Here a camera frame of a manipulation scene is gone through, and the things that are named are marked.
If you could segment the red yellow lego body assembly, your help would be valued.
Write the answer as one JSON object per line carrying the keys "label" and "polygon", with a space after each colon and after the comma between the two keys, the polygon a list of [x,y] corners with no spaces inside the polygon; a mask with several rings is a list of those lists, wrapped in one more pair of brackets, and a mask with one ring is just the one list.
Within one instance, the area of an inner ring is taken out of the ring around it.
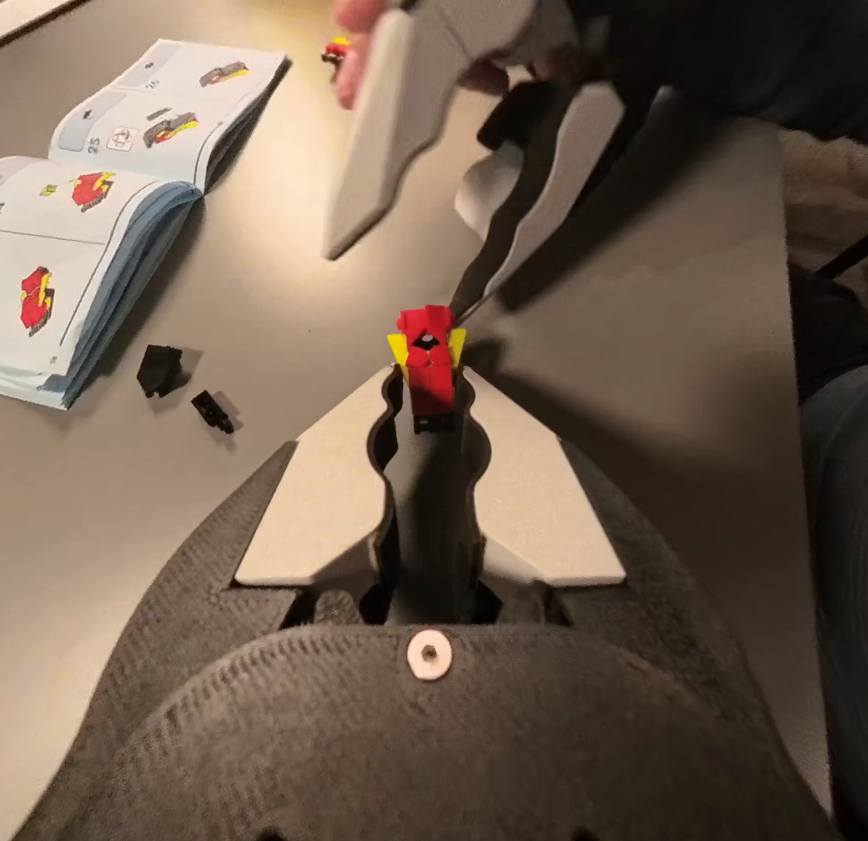
{"label": "red yellow lego body assembly", "polygon": [[466,330],[441,304],[401,311],[396,328],[387,341],[406,380],[415,434],[452,431]]}

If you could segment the lego instruction booklet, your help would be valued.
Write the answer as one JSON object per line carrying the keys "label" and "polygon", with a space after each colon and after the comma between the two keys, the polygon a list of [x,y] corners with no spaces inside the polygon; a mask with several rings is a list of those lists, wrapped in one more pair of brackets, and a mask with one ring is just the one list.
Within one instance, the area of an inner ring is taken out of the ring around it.
{"label": "lego instruction booklet", "polygon": [[45,159],[2,159],[2,396],[59,411],[78,399],[290,66],[158,40],[65,116]]}

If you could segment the person's torso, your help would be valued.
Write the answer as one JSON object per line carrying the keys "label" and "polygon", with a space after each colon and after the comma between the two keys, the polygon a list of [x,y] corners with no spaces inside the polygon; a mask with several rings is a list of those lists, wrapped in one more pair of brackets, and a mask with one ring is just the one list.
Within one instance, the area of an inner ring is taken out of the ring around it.
{"label": "person's torso", "polygon": [[833,801],[844,831],[866,839],[866,366],[808,399],[801,431]]}

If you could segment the black clip lego piece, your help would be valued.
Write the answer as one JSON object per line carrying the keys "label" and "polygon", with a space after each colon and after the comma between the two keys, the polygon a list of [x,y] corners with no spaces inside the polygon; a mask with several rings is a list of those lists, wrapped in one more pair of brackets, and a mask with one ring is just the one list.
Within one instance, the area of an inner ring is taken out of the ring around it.
{"label": "black clip lego piece", "polygon": [[190,403],[209,428],[225,435],[235,433],[233,419],[209,391],[201,391]]}

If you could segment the person's right hand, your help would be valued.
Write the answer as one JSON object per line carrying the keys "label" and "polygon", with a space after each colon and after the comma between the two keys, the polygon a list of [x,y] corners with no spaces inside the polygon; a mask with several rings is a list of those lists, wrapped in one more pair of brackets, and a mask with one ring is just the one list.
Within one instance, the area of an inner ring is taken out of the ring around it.
{"label": "person's right hand", "polygon": [[391,5],[392,0],[334,0],[333,22],[349,36],[348,50],[334,83],[335,95],[342,109],[354,108],[378,19]]}

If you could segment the black wedge lego piece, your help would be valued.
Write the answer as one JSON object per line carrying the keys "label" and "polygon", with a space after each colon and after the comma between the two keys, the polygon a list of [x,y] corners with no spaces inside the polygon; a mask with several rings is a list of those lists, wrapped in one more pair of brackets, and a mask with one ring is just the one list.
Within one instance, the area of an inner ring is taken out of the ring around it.
{"label": "black wedge lego piece", "polygon": [[163,398],[182,384],[183,350],[167,345],[148,345],[136,373],[146,398]]}

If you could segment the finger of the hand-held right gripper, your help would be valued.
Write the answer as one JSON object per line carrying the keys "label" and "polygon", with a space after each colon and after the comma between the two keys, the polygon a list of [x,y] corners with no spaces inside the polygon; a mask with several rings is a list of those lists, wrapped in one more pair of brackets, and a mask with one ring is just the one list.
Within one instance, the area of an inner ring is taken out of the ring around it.
{"label": "finger of the hand-held right gripper", "polygon": [[463,176],[455,209],[483,241],[450,301],[472,312],[528,261],[568,217],[623,127],[608,83],[522,82],[479,131],[488,151]]}
{"label": "finger of the hand-held right gripper", "polygon": [[395,205],[410,163],[441,136],[470,65],[470,52],[446,10],[392,9],[381,16],[325,221],[326,259],[348,252]]}

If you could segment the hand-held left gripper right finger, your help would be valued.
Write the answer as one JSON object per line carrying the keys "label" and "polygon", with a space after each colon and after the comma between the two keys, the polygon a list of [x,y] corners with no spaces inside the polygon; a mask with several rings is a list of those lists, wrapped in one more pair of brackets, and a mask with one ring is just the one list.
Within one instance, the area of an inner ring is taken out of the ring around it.
{"label": "hand-held left gripper right finger", "polygon": [[504,606],[522,595],[623,585],[624,565],[560,438],[477,372],[463,372],[462,382],[476,582]]}

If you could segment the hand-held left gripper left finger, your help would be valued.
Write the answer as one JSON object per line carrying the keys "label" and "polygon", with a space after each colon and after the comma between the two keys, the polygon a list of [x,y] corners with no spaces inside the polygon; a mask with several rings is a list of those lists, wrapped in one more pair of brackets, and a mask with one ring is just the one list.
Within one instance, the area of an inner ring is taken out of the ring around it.
{"label": "hand-held left gripper left finger", "polygon": [[396,574],[395,505],[385,467],[404,379],[386,365],[305,430],[234,579],[241,586],[321,591],[362,599]]}

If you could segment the person's leg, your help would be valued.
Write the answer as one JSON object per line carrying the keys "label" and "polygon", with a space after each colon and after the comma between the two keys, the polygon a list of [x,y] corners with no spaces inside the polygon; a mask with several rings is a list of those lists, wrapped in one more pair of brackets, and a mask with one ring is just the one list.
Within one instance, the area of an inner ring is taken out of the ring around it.
{"label": "person's leg", "polygon": [[867,315],[856,293],[835,280],[787,265],[797,401],[867,365]]}

